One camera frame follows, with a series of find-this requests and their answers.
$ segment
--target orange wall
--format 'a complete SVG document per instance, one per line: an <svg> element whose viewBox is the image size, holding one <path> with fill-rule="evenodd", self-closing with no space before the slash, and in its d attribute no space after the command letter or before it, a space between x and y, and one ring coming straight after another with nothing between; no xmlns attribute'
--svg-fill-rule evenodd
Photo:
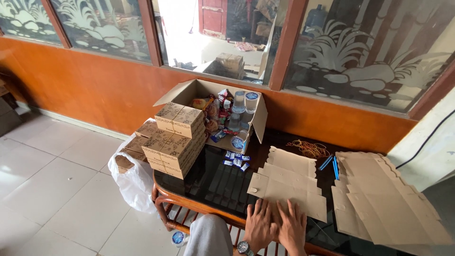
<svg viewBox="0 0 455 256"><path fill-rule="evenodd" d="M217 82L197 74L7 38L0 38L0 72L17 77L9 89L19 101L126 134L153 117L160 109L152 107L154 102L177 83L195 78ZM251 89L265 95L267 127L355 150L386 153L417 123Z"/></svg>

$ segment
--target white plastic bag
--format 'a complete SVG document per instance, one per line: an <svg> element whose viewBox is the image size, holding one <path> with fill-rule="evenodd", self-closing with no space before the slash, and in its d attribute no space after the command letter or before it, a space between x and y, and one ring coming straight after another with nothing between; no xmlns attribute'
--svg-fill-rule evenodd
<svg viewBox="0 0 455 256"><path fill-rule="evenodd" d="M155 122L152 118L147 119L147 121ZM120 193L126 203L136 210L154 213L157 209L152 202L153 169L150 167L149 163L138 161L125 152L119 152L133 140L134 137L136 137L135 133L120 145L116 153L109 159L107 166L112 173L112 177L119 186ZM124 174L118 172L118 166L115 162L115 157L118 155L126 157L134 164L134 166Z"/></svg>

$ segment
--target red door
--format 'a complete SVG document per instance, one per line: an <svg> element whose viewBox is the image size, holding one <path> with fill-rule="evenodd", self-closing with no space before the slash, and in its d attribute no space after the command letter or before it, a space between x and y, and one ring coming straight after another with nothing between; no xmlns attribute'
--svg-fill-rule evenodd
<svg viewBox="0 0 455 256"><path fill-rule="evenodd" d="M199 33L226 39L228 0L199 1Z"/></svg>

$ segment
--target wristwatch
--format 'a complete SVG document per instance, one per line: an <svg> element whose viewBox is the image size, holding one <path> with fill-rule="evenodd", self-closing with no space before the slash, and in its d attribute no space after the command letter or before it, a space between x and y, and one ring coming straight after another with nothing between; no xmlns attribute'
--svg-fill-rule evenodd
<svg viewBox="0 0 455 256"><path fill-rule="evenodd" d="M246 255L248 255L248 256L254 256L254 253L253 253L253 251L251 250L250 245L249 245L248 242L246 242L246 241L241 241L241 242L237 245L237 251L238 251L239 253L246 254Z"/></svg>

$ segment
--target hand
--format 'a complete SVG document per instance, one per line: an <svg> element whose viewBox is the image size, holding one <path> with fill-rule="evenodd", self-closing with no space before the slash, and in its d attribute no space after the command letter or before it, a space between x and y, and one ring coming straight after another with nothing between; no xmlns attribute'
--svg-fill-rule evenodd
<svg viewBox="0 0 455 256"><path fill-rule="evenodd" d="M305 213L300 214L298 204L295 204L295 207L293 207L289 199L289 216L284 213L279 201L277 201L277 207L283 220L283 225L278 229L280 243L288 250L290 256L306 256L304 246L307 215Z"/></svg>
<svg viewBox="0 0 455 256"><path fill-rule="evenodd" d="M248 242L254 254L262 248L267 247L278 230L276 223L270 223L272 211L270 204L264 200L261 207L261 199L256 201L254 213L252 214L253 205L248 205L247 224L245 225L245 236L243 241Z"/></svg>

